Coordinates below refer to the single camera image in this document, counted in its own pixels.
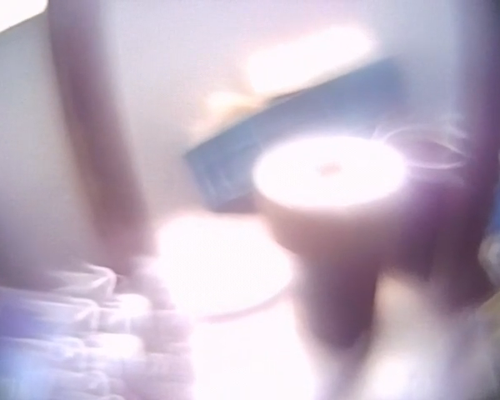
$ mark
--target bright light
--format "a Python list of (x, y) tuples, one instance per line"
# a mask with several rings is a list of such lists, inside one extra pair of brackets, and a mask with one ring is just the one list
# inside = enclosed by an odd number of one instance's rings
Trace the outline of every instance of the bright light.
[(42, 13), (48, 0), (0, 0), (0, 32)]
[(150, 311), (150, 302), (144, 296), (135, 293), (119, 294), (117, 296), (119, 311), (128, 318), (144, 317)]
[(358, 27), (330, 27), (255, 53), (247, 75), (263, 96), (290, 93), (346, 72), (374, 57), (375, 43)]
[(391, 147), (358, 137), (293, 140), (266, 153), (254, 168), (257, 190), (280, 204), (333, 211), (368, 203), (403, 183), (403, 158)]
[(292, 277), (292, 259), (255, 217), (189, 213), (164, 224), (157, 240), (172, 300), (194, 316), (251, 307)]

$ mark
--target dark pole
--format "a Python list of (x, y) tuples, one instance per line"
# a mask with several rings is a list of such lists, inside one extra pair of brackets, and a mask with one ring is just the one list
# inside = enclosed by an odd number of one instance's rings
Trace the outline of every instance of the dark pole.
[(98, 0), (50, 0), (52, 54), (68, 133), (107, 264), (127, 273), (152, 250), (148, 213), (128, 154), (105, 57)]
[(447, 294), (454, 304), (465, 305), (484, 298), (491, 289), (478, 251), (500, 173), (500, 15), (495, 2), (457, 3), (462, 43), (459, 106), (470, 159), (463, 170), (463, 187), (448, 193), (448, 225), (439, 264)]

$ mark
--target white wall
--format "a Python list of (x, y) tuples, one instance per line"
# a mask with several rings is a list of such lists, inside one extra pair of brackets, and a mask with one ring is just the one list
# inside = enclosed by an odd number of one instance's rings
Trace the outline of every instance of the white wall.
[(0, 275), (13, 283), (95, 256), (66, 141), (41, 15), (0, 34)]

